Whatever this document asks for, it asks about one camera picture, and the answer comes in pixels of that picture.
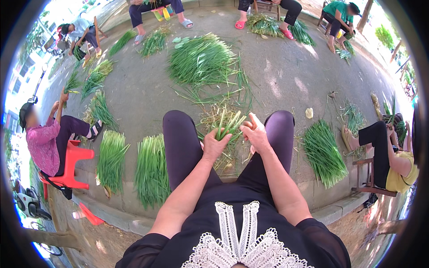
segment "wooden chair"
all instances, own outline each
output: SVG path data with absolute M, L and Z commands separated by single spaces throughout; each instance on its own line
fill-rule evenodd
M 360 166 L 363 164 L 368 164 L 368 171 L 367 171 L 367 177 L 366 181 L 363 183 L 365 184 L 364 187 L 360 187 L 359 182 L 359 173 L 360 173 Z M 352 187 L 351 190 L 355 192 L 367 192 L 367 193 L 379 193 L 385 196 L 393 196 L 396 197 L 396 194 L 398 192 L 391 192 L 386 189 L 378 188 L 374 185 L 374 158 L 368 158 L 364 160 L 354 161 L 353 165 L 357 165 L 357 183 L 356 187 Z
M 267 12 L 271 12 L 273 5 L 276 5 L 273 2 L 266 1 L 266 0 L 255 0 L 253 2 L 253 8 L 255 9 L 255 14 L 258 13 L 258 4 L 257 3 L 263 5 L 264 6 L 263 9 L 266 10 Z M 280 5 L 276 5 L 276 6 L 277 6 L 277 20 L 280 21 Z
M 103 39 L 107 38 L 107 35 L 102 30 L 100 30 L 98 28 L 98 23 L 97 23 L 97 17 L 96 16 L 94 16 L 94 27 L 95 27 L 95 38 L 97 39 L 97 45 L 98 45 L 99 48 L 101 48 L 101 46 L 100 46 L 100 40 L 103 40 Z M 88 42 L 86 42 L 86 46 L 88 48 L 88 54 L 89 54 L 89 48 L 90 48 L 90 46 L 89 46 Z
M 328 5 L 328 2 L 323 2 L 323 6 L 322 6 L 322 10 L 326 7 Z M 328 22 L 328 25 L 325 27 L 323 24 L 322 24 L 322 21 L 323 21 L 323 15 L 320 15 L 320 19 L 319 19 L 319 22 L 317 23 L 317 27 L 319 27 L 320 25 L 322 25 L 322 27 L 324 28 L 324 29 L 326 29 L 326 32 L 325 32 L 325 35 L 327 35 L 328 34 L 328 32 L 329 32 L 329 30 L 331 29 L 331 24 Z

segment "yellow shirt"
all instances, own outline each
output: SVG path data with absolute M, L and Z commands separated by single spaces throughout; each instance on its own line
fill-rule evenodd
M 395 156 L 409 159 L 411 162 L 411 171 L 408 176 L 405 177 L 390 168 L 389 174 L 387 174 L 386 189 L 392 192 L 405 193 L 419 176 L 419 169 L 414 164 L 414 156 L 412 152 L 401 152 Z

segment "green shirt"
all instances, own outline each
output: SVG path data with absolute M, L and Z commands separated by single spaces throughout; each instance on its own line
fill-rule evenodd
M 323 8 L 323 11 L 331 14 L 335 17 L 335 11 L 338 9 L 341 12 L 341 19 L 347 23 L 347 21 L 353 23 L 353 16 L 347 15 L 347 4 L 341 1 L 331 2 L 329 5 Z

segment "black top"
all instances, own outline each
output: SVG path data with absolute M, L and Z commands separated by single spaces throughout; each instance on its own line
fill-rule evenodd
M 308 266 L 349 268 L 350 257 L 338 236 L 315 219 L 305 219 L 296 226 L 277 213 L 272 200 L 246 186 L 222 184 L 204 191 L 192 213 L 183 223 L 179 233 L 171 239 L 160 234 L 148 234 L 132 244 L 117 262 L 116 268 L 173 268 L 181 267 L 193 253 L 202 233 L 211 232 L 221 238 L 219 216 L 214 203 L 224 202 L 233 206 L 237 234 L 240 239 L 243 224 L 243 205 L 254 200 L 260 202 L 257 213 L 257 237 L 267 229 L 276 228 L 278 240 L 291 253 L 306 259 Z

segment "gray slipper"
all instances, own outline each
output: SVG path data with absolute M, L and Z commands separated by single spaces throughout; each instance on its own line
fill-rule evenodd
M 134 46 L 138 46 L 142 43 L 143 38 L 145 37 L 146 34 L 144 35 L 137 35 L 136 39 L 134 40 Z
M 180 24 L 183 25 L 183 27 L 185 27 L 186 29 L 190 29 L 193 27 L 193 22 L 191 22 L 190 20 L 184 20 L 183 22 L 181 22 Z

